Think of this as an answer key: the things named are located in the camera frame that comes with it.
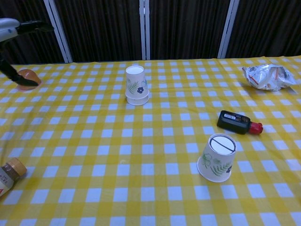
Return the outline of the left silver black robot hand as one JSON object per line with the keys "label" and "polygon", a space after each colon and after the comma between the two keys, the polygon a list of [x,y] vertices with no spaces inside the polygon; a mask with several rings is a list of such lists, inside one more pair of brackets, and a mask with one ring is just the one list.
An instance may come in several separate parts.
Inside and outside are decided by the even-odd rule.
{"label": "left silver black robot hand", "polygon": [[[11,39],[41,30],[43,32],[52,32],[54,30],[52,25],[40,20],[19,22],[13,18],[1,18],[0,19],[0,52],[4,51],[5,44]],[[25,87],[37,87],[38,83],[36,81],[26,79],[19,75],[18,72],[4,59],[0,56],[0,71],[6,75],[10,80],[18,85]]]}

